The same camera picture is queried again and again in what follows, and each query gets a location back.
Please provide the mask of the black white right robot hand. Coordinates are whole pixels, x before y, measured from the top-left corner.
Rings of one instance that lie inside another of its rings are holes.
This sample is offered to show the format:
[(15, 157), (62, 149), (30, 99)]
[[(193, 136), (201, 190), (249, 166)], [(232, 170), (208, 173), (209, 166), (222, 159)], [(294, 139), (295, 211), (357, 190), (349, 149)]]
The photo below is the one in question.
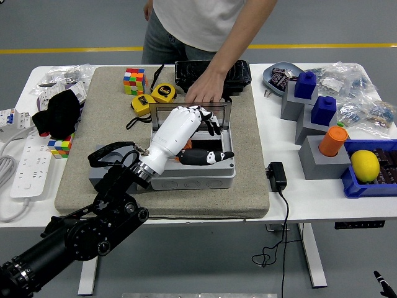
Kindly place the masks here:
[(392, 287), (385, 281), (383, 276), (378, 272), (374, 271), (374, 276), (382, 287), (382, 291), (380, 294), (387, 298), (396, 298), (396, 292), (392, 289)]

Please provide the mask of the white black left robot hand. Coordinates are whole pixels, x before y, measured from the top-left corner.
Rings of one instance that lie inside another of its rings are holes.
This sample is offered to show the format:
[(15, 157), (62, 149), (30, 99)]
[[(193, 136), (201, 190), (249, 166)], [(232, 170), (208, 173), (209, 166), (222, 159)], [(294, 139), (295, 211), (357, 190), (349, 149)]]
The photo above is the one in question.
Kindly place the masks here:
[(185, 149), (190, 137), (205, 122), (211, 136), (220, 135), (217, 117), (202, 106), (177, 106), (160, 126), (148, 148), (148, 154), (139, 157), (134, 172), (152, 177), (160, 176), (168, 159), (178, 157), (189, 166), (206, 166), (234, 157), (232, 151), (220, 152), (205, 149)]

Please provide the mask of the person's left hand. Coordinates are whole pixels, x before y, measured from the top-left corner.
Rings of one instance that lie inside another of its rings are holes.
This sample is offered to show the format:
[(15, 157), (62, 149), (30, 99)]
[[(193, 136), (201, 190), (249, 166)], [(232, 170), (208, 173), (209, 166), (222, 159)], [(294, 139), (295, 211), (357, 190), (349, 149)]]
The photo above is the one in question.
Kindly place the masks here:
[(188, 89), (185, 102), (189, 104), (220, 102), (225, 78), (225, 72), (210, 69), (205, 70)]

